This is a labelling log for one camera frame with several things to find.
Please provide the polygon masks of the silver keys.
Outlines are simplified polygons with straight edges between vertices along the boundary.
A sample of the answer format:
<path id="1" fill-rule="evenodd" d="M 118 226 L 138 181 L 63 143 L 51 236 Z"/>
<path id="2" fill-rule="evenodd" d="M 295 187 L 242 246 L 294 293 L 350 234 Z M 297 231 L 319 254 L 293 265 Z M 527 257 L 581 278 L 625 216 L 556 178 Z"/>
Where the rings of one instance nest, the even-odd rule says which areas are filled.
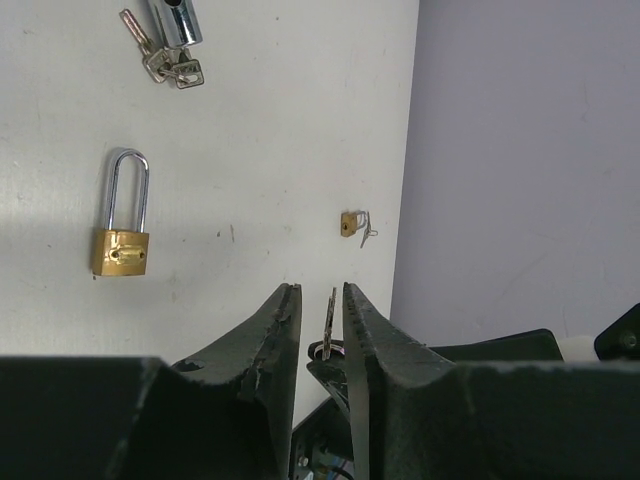
<path id="1" fill-rule="evenodd" d="M 357 219 L 357 230 L 362 231 L 360 248 L 363 249 L 367 240 L 371 237 L 376 237 L 379 232 L 372 226 L 371 215 L 369 211 L 359 211 L 357 213 Z"/>
<path id="2" fill-rule="evenodd" d="M 344 344 L 341 340 L 334 340 L 332 337 L 333 323 L 335 317 L 337 288 L 333 287 L 328 299 L 325 325 L 322 341 L 313 348 L 312 358 L 323 362 L 329 361 L 332 357 L 344 357 Z"/>

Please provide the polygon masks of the red cable lock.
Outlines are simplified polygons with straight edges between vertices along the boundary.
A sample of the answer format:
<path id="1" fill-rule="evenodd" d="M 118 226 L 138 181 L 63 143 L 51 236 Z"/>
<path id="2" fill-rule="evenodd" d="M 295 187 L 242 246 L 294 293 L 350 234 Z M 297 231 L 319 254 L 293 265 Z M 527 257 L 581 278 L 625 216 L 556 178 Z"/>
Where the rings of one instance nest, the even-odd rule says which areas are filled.
<path id="1" fill-rule="evenodd" d="M 148 0 L 147 3 L 166 47 L 186 48 L 203 42 L 192 0 Z"/>

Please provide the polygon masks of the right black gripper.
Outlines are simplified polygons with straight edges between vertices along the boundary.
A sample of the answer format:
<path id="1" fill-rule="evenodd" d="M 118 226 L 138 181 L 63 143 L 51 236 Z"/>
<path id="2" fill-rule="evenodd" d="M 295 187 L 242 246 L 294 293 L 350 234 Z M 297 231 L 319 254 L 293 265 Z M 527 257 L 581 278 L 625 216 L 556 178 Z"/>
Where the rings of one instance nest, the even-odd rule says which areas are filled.
<path id="1" fill-rule="evenodd" d="M 329 358 L 323 359 L 323 342 L 309 345 L 309 373 L 332 399 L 327 399 L 292 433 L 291 478 L 354 479 L 355 466 L 351 428 L 345 415 L 350 414 L 342 340 L 332 340 Z"/>

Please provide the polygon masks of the small brass padlock long shackle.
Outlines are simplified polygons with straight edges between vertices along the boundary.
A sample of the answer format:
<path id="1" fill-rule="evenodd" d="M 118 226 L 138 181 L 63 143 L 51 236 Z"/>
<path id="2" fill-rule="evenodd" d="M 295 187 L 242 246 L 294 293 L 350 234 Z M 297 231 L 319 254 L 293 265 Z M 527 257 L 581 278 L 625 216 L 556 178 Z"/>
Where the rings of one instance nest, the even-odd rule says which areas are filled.
<path id="1" fill-rule="evenodd" d="M 114 227 L 120 170 L 131 158 L 138 167 L 137 213 L 132 230 Z M 150 235 L 145 231 L 150 168 L 146 157 L 132 148 L 122 149 L 111 161 L 105 195 L 103 226 L 93 242 L 91 270 L 95 276 L 128 277 L 146 273 Z"/>

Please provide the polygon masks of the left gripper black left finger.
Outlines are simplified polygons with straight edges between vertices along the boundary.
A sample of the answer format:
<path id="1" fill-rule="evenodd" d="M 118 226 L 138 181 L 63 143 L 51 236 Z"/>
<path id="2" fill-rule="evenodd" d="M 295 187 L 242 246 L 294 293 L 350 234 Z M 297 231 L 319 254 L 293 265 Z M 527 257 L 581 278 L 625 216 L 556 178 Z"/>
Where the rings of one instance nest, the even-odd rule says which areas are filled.
<path id="1" fill-rule="evenodd" d="M 200 351 L 3 357 L 5 479 L 284 479 L 302 291 L 283 284 Z"/>

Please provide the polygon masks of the silver key pair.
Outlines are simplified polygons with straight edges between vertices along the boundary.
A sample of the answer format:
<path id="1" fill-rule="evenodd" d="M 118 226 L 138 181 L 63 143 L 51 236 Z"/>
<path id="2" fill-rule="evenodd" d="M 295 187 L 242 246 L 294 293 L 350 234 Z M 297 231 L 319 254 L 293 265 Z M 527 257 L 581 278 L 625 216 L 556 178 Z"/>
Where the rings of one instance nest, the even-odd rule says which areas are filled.
<path id="1" fill-rule="evenodd" d="M 192 57 L 188 47 L 158 47 L 129 9 L 123 9 L 119 16 L 135 39 L 142 54 L 142 65 L 155 83 L 172 79 L 179 90 L 205 83 L 201 64 Z"/>

